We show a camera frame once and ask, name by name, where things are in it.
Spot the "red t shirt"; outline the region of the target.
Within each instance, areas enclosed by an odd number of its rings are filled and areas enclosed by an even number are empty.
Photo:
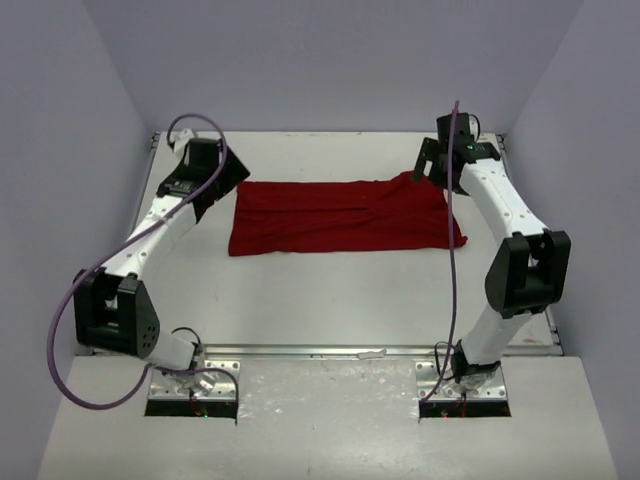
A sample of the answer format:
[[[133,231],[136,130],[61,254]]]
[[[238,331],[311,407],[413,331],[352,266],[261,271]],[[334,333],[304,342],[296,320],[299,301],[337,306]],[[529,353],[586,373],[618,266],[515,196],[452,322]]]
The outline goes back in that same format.
[[[237,188],[228,254],[369,252],[466,245],[448,227],[442,189],[402,172],[388,180],[243,182]]]

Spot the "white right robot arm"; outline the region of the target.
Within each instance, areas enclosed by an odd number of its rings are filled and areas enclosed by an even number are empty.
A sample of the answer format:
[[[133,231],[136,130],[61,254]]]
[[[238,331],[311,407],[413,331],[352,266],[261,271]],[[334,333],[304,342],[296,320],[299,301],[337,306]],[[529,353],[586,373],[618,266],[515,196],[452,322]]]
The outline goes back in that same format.
[[[476,119],[458,110],[439,117],[437,136],[423,140],[412,175],[470,197],[497,244],[484,280],[487,305],[450,355],[460,384],[492,375],[518,331],[561,299],[571,250],[569,235],[550,229],[526,205],[498,149],[472,130]]]

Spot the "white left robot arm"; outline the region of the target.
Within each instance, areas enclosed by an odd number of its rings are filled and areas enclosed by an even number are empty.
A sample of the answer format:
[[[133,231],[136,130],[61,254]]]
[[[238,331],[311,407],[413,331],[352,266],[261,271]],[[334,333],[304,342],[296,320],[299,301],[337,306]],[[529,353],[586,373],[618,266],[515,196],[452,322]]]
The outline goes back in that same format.
[[[163,369],[192,367],[196,345],[161,328],[145,282],[206,211],[250,172],[220,140],[174,143],[179,163],[160,182],[125,248],[82,279],[73,295],[76,338]]]

